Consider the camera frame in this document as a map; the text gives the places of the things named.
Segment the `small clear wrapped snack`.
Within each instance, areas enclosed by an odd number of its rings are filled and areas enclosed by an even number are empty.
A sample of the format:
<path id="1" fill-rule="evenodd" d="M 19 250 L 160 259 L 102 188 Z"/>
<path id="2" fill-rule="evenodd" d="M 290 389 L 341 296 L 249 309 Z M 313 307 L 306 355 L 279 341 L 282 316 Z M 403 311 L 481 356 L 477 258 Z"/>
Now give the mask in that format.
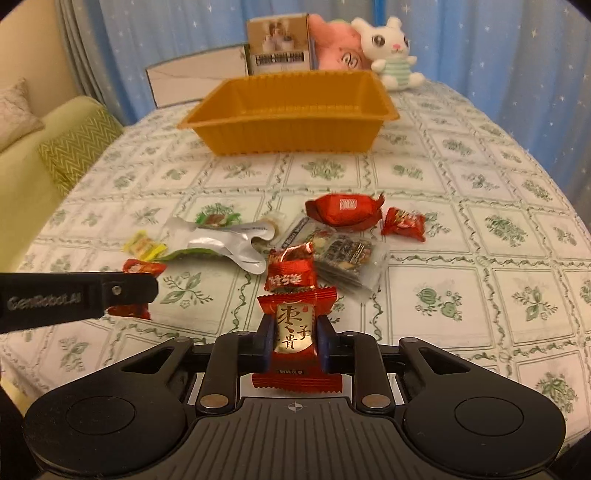
<path id="1" fill-rule="evenodd" d="M 287 215 L 277 210 L 271 210 L 259 218 L 260 221 L 270 223 L 273 226 L 274 236 L 280 236 L 290 226 Z"/>

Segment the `yellow candy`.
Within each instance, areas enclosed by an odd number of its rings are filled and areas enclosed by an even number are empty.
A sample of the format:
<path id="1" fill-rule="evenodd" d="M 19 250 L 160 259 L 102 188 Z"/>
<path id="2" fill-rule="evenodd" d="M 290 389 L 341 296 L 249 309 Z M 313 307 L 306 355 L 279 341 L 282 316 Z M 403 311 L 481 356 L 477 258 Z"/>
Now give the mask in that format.
<path id="1" fill-rule="evenodd" d="M 130 254 L 133 258 L 150 262 L 162 256 L 167 246 L 161 242 L 151 239 L 145 230 L 137 231 L 122 248 L 122 251 Z"/>

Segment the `white bunny plush toy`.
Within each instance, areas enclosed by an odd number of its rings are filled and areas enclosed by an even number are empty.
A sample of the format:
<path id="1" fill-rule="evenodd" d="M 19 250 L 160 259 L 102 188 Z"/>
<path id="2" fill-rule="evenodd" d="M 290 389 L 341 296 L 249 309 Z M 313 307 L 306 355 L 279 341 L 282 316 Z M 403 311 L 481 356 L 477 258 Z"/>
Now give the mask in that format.
<path id="1" fill-rule="evenodd" d="M 391 16 L 386 25 L 375 27 L 356 17 L 351 25 L 361 36 L 363 55 L 370 61 L 370 70 L 379 76 L 388 91 L 416 88 L 425 82 L 422 73 L 412 71 L 417 57 L 410 54 L 410 43 L 400 18 Z"/>

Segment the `orange plastic tray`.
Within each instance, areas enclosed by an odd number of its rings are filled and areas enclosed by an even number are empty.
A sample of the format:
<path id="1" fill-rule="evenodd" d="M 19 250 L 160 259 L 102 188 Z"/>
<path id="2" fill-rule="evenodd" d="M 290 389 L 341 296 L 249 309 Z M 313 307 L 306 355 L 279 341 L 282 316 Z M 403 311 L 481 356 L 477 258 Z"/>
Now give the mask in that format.
<path id="1" fill-rule="evenodd" d="M 366 153 L 400 114 L 370 71 L 295 71 L 228 79 L 177 125 L 217 156 Z"/>

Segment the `large red snack packet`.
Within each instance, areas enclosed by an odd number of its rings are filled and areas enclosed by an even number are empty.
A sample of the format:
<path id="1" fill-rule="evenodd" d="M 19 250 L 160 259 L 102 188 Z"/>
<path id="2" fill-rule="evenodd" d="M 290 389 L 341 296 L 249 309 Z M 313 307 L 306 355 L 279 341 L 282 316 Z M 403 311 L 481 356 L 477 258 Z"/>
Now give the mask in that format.
<path id="1" fill-rule="evenodd" d="M 332 193 L 305 202 L 308 217 L 339 230 L 362 232 L 383 218 L 385 198 L 363 194 Z"/>

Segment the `red foil candy packet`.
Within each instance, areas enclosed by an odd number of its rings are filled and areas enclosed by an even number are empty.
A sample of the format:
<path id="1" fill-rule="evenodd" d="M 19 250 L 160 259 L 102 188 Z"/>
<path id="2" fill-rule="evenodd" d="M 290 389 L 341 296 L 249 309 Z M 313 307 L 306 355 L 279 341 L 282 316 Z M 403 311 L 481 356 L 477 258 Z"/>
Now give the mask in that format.
<path id="1" fill-rule="evenodd" d="M 267 292 L 280 290 L 315 289 L 318 287 L 315 270 L 315 247 L 311 242 L 304 242 L 283 250 L 270 250 L 267 257 L 266 289 Z"/>

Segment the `silver green snack bag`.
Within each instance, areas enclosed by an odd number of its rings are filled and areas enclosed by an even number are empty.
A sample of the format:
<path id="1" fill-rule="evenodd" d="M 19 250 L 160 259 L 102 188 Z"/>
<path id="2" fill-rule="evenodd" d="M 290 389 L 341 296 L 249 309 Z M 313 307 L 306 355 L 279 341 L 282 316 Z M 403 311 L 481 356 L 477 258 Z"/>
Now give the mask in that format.
<path id="1" fill-rule="evenodd" d="M 165 223 L 162 239 L 167 250 L 157 260 L 216 255 L 228 258 L 247 273 L 260 275 L 266 272 L 266 257 L 253 246 L 253 241 L 270 242 L 274 238 L 273 226 L 260 220 L 217 227 L 172 217 Z"/>

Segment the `blue star curtain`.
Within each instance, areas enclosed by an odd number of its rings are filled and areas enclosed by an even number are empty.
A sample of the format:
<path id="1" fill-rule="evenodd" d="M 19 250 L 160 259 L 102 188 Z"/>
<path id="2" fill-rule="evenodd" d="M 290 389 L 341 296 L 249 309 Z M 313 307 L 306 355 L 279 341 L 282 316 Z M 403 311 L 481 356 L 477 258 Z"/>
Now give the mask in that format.
<path id="1" fill-rule="evenodd" d="M 590 216 L 590 5 L 586 1 L 59 1 L 78 87 L 126 124 L 154 103 L 149 65 L 245 42 L 254 17 L 399 17 L 419 70 L 468 97 Z"/>

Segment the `beige cushion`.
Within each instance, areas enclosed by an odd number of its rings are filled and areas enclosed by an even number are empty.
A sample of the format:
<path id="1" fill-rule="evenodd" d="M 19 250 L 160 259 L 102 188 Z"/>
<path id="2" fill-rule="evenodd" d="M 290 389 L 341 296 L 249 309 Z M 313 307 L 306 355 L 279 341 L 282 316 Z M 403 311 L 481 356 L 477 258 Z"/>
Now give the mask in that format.
<path id="1" fill-rule="evenodd" d="M 44 128 L 44 123 L 31 110 L 26 80 L 1 89 L 0 151 L 8 149 L 22 137 Z"/>

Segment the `red gold jujube candy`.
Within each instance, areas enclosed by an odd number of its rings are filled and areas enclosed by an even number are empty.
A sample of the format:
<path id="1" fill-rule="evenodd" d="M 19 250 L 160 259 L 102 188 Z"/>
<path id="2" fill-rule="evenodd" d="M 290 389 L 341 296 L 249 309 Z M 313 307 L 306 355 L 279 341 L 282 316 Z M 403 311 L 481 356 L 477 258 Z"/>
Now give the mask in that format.
<path id="1" fill-rule="evenodd" d="M 332 311 L 338 299 L 334 287 L 259 297 L 263 313 L 274 322 L 270 367 L 252 375 L 256 388 L 304 394 L 342 392 L 342 376 L 322 368 L 318 319 Z"/>

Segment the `red candy under gripper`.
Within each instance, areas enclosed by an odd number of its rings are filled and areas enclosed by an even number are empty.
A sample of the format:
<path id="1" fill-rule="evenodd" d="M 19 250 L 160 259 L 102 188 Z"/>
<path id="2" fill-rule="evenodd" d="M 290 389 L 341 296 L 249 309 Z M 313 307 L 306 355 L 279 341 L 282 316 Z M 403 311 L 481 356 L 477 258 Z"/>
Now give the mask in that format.
<path id="1" fill-rule="evenodd" d="M 166 265 L 160 262 L 126 260 L 122 271 L 131 278 L 123 283 L 121 300 L 117 300 L 106 312 L 111 316 L 150 320 L 149 304 L 158 294 L 157 278 L 165 270 Z"/>

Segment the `brown product box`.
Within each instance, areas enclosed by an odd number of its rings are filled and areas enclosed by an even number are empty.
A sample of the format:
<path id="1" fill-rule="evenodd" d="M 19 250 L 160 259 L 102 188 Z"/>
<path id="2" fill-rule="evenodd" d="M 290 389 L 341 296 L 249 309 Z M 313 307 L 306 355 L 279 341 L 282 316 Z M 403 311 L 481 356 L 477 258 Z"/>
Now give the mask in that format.
<path id="1" fill-rule="evenodd" d="M 246 33 L 252 75 L 312 69 L 308 13 L 252 18 Z"/>

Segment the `white flat cardboard box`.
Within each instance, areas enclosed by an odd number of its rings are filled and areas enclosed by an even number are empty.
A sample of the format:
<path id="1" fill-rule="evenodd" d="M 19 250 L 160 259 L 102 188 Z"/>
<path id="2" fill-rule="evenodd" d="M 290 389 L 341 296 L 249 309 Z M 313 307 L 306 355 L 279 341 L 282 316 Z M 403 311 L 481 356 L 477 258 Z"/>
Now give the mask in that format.
<path id="1" fill-rule="evenodd" d="M 249 47 L 236 44 L 184 55 L 145 69 L 156 108 L 204 99 L 223 81 L 249 76 Z"/>

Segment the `small red candy packet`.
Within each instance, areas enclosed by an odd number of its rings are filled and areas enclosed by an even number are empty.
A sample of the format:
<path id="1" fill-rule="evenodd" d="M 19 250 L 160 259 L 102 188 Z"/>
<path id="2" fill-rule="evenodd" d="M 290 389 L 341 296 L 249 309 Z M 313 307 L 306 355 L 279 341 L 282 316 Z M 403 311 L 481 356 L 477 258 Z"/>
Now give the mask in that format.
<path id="1" fill-rule="evenodd" d="M 383 222 L 381 234 L 404 236 L 425 242 L 425 222 L 425 216 L 421 213 L 391 207 Z"/>

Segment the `green chevron cushion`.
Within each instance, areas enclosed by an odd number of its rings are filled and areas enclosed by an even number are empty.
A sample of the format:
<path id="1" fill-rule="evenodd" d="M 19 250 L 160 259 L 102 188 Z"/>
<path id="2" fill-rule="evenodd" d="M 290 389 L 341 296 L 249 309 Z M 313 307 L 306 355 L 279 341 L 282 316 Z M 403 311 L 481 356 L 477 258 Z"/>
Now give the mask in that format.
<path id="1" fill-rule="evenodd" d="M 40 159 L 62 198 L 122 133 L 122 125 L 100 107 L 78 125 L 38 145 Z"/>

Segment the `clear mixed nuts packet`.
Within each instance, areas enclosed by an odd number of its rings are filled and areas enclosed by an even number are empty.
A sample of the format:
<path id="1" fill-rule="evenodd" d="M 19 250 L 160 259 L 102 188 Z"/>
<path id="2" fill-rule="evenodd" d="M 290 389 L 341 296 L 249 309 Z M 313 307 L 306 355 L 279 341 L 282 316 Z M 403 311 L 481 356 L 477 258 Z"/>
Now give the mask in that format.
<path id="1" fill-rule="evenodd" d="M 305 242 L 314 246 L 315 269 L 322 280 L 360 303 L 379 292 L 388 268 L 389 248 L 384 242 L 339 231 L 300 214 L 274 246 L 283 250 Z"/>

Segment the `yellow-green sofa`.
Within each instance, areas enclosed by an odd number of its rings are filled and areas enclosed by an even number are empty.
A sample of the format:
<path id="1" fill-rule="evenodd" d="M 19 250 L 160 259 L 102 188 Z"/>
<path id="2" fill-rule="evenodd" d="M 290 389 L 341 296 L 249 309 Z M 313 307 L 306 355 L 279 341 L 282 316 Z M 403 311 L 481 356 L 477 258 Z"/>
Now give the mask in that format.
<path id="1" fill-rule="evenodd" d="M 16 269 L 30 244 L 63 197 L 38 155 L 38 145 L 59 138 L 98 113 L 117 132 L 121 123 L 99 102 L 75 97 L 41 118 L 44 128 L 17 140 L 1 153 L 1 270 Z"/>

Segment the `pink star plush toy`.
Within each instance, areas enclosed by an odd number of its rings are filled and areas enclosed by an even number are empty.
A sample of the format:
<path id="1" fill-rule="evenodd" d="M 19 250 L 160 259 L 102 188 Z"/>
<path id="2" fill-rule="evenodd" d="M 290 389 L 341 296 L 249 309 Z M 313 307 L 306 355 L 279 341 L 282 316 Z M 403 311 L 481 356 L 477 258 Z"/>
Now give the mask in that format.
<path id="1" fill-rule="evenodd" d="M 308 16 L 308 30 L 315 43 L 318 70 L 368 70 L 370 62 L 363 54 L 361 36 L 342 20 L 327 22 L 321 15 Z"/>

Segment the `green floral tablecloth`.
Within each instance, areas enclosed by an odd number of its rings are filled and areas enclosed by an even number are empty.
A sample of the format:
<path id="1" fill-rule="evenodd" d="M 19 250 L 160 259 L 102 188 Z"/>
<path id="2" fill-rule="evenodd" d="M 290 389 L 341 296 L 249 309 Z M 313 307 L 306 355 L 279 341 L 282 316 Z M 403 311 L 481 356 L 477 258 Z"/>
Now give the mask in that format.
<path id="1" fill-rule="evenodd" d="M 384 344 L 414 336 L 518 381 L 590 430 L 590 235 L 538 162 L 439 83 L 394 95 L 400 119 L 367 154 L 217 157 L 177 128 L 181 105 L 127 128 L 63 198 L 17 271 L 109 271 L 139 230 L 167 220 L 293 219 L 325 193 L 383 195 L 426 218 L 426 241 L 389 236 L 366 303 L 339 295 L 331 320 Z"/>

